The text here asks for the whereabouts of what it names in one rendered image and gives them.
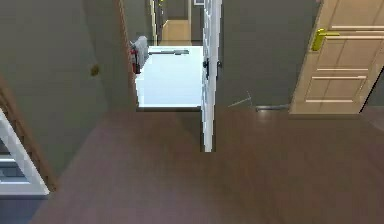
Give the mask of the white room door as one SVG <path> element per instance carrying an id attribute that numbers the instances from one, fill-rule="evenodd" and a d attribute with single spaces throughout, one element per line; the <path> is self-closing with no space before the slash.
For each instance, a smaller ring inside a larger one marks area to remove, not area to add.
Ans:
<path id="1" fill-rule="evenodd" d="M 204 0 L 203 61 L 209 58 L 209 80 L 202 70 L 202 131 L 205 152 L 214 151 L 214 108 L 219 61 L 222 0 Z"/>

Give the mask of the red fire extinguisher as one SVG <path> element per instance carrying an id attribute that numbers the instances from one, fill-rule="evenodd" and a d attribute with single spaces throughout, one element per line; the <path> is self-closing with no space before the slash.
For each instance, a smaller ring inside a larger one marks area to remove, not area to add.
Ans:
<path id="1" fill-rule="evenodd" d="M 132 71 L 134 74 L 140 74 L 141 72 L 140 72 L 138 51 L 136 49 L 131 49 L 130 54 L 131 54 Z"/>

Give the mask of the beige panelled room door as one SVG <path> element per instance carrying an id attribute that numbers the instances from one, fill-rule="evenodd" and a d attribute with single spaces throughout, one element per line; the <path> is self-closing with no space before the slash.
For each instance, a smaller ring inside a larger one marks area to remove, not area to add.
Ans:
<path id="1" fill-rule="evenodd" d="M 339 36 L 312 51 L 320 28 Z M 358 114 L 383 68 L 384 0 L 322 0 L 289 112 Z"/>

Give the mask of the white framed door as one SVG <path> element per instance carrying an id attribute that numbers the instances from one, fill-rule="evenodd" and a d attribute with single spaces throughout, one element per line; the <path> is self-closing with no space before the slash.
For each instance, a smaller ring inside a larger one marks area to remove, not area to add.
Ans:
<path id="1" fill-rule="evenodd" d="M 0 109 L 0 196 L 47 196 L 47 184 Z"/>

